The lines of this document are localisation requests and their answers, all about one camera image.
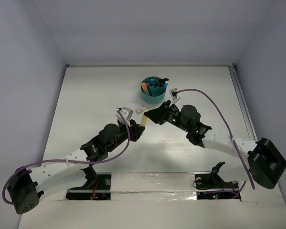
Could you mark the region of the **yellow highlighter body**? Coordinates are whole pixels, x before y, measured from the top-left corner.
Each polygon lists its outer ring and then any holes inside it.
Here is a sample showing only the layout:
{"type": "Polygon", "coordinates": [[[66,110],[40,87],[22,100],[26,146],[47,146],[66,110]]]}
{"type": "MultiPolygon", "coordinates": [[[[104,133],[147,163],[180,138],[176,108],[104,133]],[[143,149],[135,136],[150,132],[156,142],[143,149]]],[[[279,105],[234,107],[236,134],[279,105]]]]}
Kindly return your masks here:
{"type": "Polygon", "coordinates": [[[142,119],[141,119],[140,125],[145,127],[145,126],[146,126],[146,123],[147,123],[147,117],[146,117],[145,115],[143,115],[143,116],[142,116],[142,119]]]}

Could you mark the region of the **clear orange-tipped highlighter body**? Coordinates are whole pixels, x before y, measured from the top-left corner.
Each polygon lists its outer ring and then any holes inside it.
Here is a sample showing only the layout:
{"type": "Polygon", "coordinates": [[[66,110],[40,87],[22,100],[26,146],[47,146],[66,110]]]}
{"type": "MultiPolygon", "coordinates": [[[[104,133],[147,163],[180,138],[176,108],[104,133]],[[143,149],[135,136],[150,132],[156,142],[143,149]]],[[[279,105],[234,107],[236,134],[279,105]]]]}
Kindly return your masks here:
{"type": "Polygon", "coordinates": [[[142,86],[142,90],[146,95],[150,95],[147,86],[142,86]]]}

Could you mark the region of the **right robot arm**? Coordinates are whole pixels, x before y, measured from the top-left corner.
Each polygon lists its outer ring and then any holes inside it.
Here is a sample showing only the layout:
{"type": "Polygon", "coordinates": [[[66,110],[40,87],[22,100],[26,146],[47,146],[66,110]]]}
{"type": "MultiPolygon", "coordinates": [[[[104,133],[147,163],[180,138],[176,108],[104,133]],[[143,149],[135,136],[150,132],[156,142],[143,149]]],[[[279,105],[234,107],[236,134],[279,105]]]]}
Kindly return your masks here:
{"type": "Polygon", "coordinates": [[[155,124],[170,123],[185,131],[186,138],[195,146],[241,159],[249,166],[252,179],[264,188],[273,189],[286,169],[286,160],[271,140],[245,140],[215,131],[200,121],[201,115],[193,105],[178,110],[168,100],[144,115],[155,124]]]}

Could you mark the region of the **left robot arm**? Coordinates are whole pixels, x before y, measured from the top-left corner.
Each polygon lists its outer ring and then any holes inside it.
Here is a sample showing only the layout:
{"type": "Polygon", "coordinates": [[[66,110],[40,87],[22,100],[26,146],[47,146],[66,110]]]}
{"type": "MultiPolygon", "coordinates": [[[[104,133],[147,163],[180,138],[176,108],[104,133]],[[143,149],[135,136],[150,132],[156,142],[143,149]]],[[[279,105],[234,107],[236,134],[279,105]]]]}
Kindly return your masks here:
{"type": "Polygon", "coordinates": [[[62,159],[44,160],[18,168],[2,190],[2,198],[18,215],[35,208],[41,200],[67,188],[72,176],[79,175],[79,190],[99,184],[93,165],[109,162],[108,154],[122,143],[136,142],[145,126],[134,120],[107,124],[97,136],[62,159]]]}

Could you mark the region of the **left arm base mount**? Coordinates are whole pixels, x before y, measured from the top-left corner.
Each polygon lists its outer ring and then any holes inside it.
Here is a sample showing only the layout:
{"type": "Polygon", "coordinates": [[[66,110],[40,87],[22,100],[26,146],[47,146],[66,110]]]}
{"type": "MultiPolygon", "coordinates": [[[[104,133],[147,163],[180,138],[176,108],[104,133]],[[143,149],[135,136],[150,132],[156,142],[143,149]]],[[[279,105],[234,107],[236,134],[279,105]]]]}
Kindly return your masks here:
{"type": "Polygon", "coordinates": [[[92,166],[82,169],[85,173],[85,183],[80,187],[67,190],[67,200],[110,200],[112,174],[97,174],[92,166]]]}

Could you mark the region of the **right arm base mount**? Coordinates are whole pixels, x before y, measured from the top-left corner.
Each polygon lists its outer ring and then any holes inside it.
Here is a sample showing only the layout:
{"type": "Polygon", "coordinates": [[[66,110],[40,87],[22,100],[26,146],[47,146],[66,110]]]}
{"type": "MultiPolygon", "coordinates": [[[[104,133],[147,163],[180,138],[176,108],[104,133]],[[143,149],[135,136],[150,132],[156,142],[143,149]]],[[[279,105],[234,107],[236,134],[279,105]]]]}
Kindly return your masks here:
{"type": "Polygon", "coordinates": [[[219,162],[209,173],[195,174],[192,186],[197,190],[197,200],[241,199],[238,182],[225,182],[218,172],[225,162],[219,162]]]}

